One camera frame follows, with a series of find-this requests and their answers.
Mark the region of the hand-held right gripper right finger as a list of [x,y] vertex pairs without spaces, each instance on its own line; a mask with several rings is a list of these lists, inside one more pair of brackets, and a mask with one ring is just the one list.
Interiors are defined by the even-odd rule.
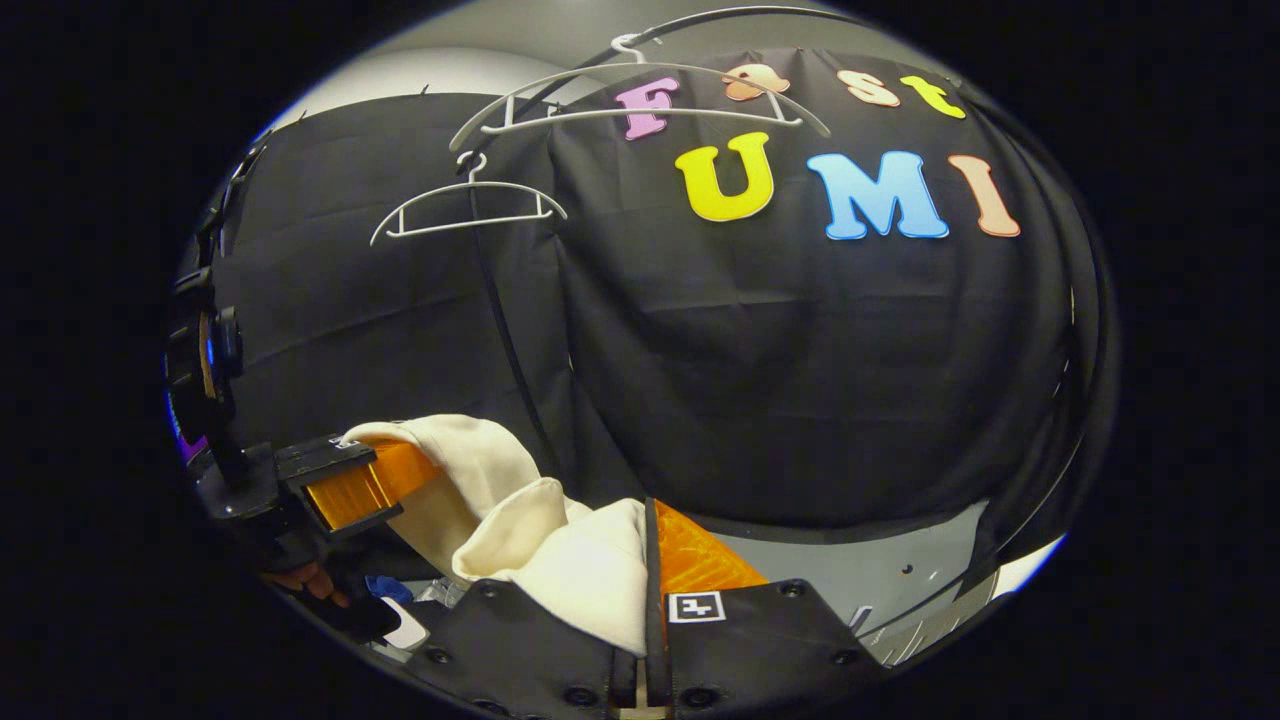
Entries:
[[655,498],[645,515],[646,688],[668,717],[832,719],[887,680],[812,583],[767,582]]

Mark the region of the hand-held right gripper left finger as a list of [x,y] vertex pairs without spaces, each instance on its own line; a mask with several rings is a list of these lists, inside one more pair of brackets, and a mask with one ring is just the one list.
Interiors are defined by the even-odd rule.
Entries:
[[448,609],[411,603],[428,633],[404,669],[460,701],[516,719],[613,719],[637,700],[637,659],[549,614],[513,583],[484,580]]

